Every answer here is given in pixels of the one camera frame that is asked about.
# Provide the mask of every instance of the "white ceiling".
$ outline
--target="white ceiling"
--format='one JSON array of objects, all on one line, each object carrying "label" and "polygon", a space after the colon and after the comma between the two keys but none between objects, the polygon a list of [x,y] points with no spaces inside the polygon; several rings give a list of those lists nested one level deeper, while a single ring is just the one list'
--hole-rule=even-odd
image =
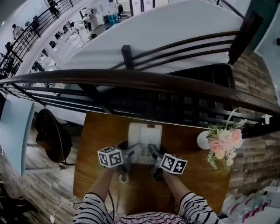
[{"label": "white ceiling", "polygon": [[0,26],[26,0],[0,0]]}]

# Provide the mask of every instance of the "white cable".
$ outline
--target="white cable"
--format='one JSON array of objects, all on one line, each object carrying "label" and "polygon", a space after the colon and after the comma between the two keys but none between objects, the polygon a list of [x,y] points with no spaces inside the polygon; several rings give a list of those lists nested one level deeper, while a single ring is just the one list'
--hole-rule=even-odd
[{"label": "white cable", "polygon": [[68,199],[68,200],[66,200],[65,202],[63,202],[63,203],[57,208],[57,210],[58,210],[63,204],[65,204],[67,201],[73,201],[75,198],[76,198],[76,197],[74,197],[73,199]]}]

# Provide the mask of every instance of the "white flower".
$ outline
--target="white flower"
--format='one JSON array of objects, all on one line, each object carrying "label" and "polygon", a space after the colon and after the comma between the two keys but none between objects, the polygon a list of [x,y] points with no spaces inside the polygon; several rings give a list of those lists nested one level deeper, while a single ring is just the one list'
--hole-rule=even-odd
[{"label": "white flower", "polygon": [[226,152],[226,157],[228,159],[233,159],[236,157],[236,152],[235,152],[235,149],[234,150],[229,150]]},{"label": "white flower", "polygon": [[222,132],[219,133],[219,140],[222,142],[225,142],[227,139],[232,137],[231,131],[228,130],[223,130]]},{"label": "white flower", "polygon": [[227,159],[227,166],[233,165],[233,159]]}]

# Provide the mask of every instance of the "wooden floor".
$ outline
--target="wooden floor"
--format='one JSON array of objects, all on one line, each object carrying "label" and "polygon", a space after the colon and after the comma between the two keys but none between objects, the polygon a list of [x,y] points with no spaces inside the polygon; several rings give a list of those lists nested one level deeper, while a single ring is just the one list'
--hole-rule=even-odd
[{"label": "wooden floor", "polygon": [[[264,62],[254,53],[245,51],[233,66],[233,75],[238,90],[248,92],[270,102],[277,101],[275,90]],[[37,132],[31,130],[29,143],[35,143]],[[71,153],[67,162],[74,163],[79,137],[73,137]],[[238,151],[234,163],[229,192],[249,193],[269,184],[279,175],[280,133],[246,141]],[[44,150],[38,147],[27,148],[27,167],[55,166]],[[74,167],[64,167],[62,171],[45,174],[19,176],[9,165],[5,156],[0,160],[0,172],[7,193],[11,197],[24,196],[39,213],[25,213],[30,223],[49,224],[49,217],[65,200],[72,199]],[[73,202],[67,202],[56,213],[56,224],[72,223],[75,214]]]},{"label": "wooden floor", "polygon": [[[28,143],[36,144],[36,135],[36,129],[32,128]],[[75,163],[79,139],[79,136],[72,137],[73,147],[66,160],[68,163]],[[44,149],[38,145],[37,147],[27,148],[26,166],[29,168],[45,166],[55,167],[58,166],[58,164],[51,162]],[[72,194],[74,166],[62,166],[62,171],[25,175],[21,177],[9,165],[5,155],[1,158],[1,178],[4,181],[4,187],[8,195],[13,198],[23,196],[40,211],[39,213],[28,212],[24,214],[30,223],[49,224],[49,217],[57,207],[65,200],[74,198]],[[56,224],[72,223],[76,212],[73,208],[73,202],[67,202],[56,212]]]}]

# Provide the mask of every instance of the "pink flower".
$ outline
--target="pink flower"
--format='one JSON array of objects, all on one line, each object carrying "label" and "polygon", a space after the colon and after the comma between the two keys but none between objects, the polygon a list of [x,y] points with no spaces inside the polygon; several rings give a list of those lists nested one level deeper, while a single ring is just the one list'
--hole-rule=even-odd
[{"label": "pink flower", "polygon": [[219,151],[217,151],[215,153],[215,156],[216,156],[217,159],[223,159],[224,158],[224,154],[225,154],[225,151],[220,149]]},{"label": "pink flower", "polygon": [[242,133],[240,129],[235,129],[232,131],[232,138],[234,145],[238,145],[242,140]]},{"label": "pink flower", "polygon": [[210,150],[214,153],[218,152],[222,149],[223,144],[219,142],[218,140],[213,140],[209,142]]},{"label": "pink flower", "polygon": [[234,145],[235,144],[234,144],[233,138],[228,138],[223,144],[223,150],[224,151],[232,150]]}]

